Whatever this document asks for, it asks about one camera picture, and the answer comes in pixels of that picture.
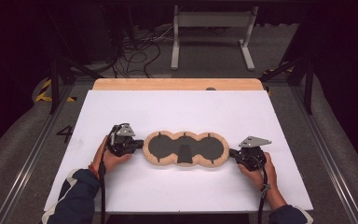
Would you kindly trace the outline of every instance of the dark background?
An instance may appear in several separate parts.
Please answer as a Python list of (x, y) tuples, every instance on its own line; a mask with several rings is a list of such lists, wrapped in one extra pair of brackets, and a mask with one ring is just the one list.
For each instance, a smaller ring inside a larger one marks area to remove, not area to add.
[[(128, 11), (133, 25), (141, 29), (172, 22), (172, 7), (108, 9), (111, 17), (106, 18), (99, 5), (55, 5), (46, 11), (30, 0), (0, 0), (0, 137), (33, 106), (34, 87), (49, 75), (54, 55), (83, 64), (114, 60), (121, 51)], [(303, 20), (283, 60), (304, 56), (311, 49), (325, 97), (358, 152), (358, 3), (313, 10), (261, 7), (256, 24)]]

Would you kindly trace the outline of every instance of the white table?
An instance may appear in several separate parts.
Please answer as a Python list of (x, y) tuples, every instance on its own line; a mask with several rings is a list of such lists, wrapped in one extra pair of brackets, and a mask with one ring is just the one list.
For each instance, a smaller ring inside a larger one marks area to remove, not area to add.
[[(135, 139), (162, 130), (214, 132), (236, 149), (248, 135), (271, 140), (272, 144), (262, 149), (271, 155), (283, 197), (292, 205), (311, 210), (309, 195), (269, 96), (261, 90), (89, 91), (45, 210), (57, 202), (69, 172), (87, 167), (103, 137), (113, 125), (123, 122), (131, 125)], [(161, 167), (147, 162), (137, 150), (131, 160), (105, 176), (105, 185), (106, 212), (116, 214), (255, 212), (260, 199), (260, 192), (232, 158), (217, 168)], [(95, 204), (96, 211), (100, 211), (100, 194)]]

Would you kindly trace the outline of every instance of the person's left hand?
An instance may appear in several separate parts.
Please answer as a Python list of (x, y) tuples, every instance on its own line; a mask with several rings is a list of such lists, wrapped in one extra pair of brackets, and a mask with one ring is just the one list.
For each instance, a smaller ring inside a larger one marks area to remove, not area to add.
[[(94, 160), (92, 162), (92, 166), (94, 167), (95, 171), (98, 171), (101, 162), (101, 156), (103, 155), (103, 148), (106, 142), (107, 136), (103, 139), (100, 147), (98, 147), (97, 152), (95, 153)], [(111, 172), (115, 169), (115, 167), (131, 158), (131, 154), (125, 154), (121, 157), (117, 157), (113, 155), (109, 150), (104, 152), (103, 156), (103, 163), (106, 169), (106, 172)]]

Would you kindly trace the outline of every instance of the dark sleeve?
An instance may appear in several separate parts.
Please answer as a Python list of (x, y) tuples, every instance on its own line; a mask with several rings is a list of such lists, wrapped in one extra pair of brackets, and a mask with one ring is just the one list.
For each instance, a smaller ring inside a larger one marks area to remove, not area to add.
[(268, 224), (304, 224), (312, 222), (312, 217), (306, 211), (292, 205), (284, 205), (269, 215)]
[(72, 171), (62, 184), (60, 199), (42, 216), (42, 223), (91, 223), (99, 187), (89, 169)]

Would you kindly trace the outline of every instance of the hand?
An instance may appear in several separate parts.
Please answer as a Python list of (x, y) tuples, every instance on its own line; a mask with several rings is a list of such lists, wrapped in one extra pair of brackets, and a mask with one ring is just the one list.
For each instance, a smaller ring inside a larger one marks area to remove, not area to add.
[[(98, 168), (100, 166), (101, 162), (101, 156), (103, 155), (103, 148), (106, 142), (107, 136), (103, 139), (103, 142), (101, 143), (100, 147), (98, 147), (97, 152), (94, 156), (94, 161), (92, 162), (92, 166), (96, 171), (98, 171)], [(113, 155), (109, 150), (106, 150), (104, 152), (103, 156), (103, 163), (106, 169), (106, 172), (111, 172), (115, 169), (115, 167), (131, 158), (131, 154), (125, 154), (121, 157), (117, 157)]]
[[(264, 165), (264, 168), (266, 169), (268, 182), (272, 188), (277, 188), (277, 174), (275, 172), (274, 164), (272, 164), (271, 157), (270, 157), (269, 153), (264, 152), (264, 155), (266, 156), (266, 160), (267, 160), (266, 164)], [(252, 182), (255, 184), (255, 186), (258, 189), (264, 188), (264, 186), (263, 186), (264, 180), (263, 180), (263, 176), (261, 175), (260, 170), (255, 170), (255, 171), (250, 172), (242, 164), (238, 164), (238, 168), (240, 168), (241, 173), (248, 176), (252, 180)]]

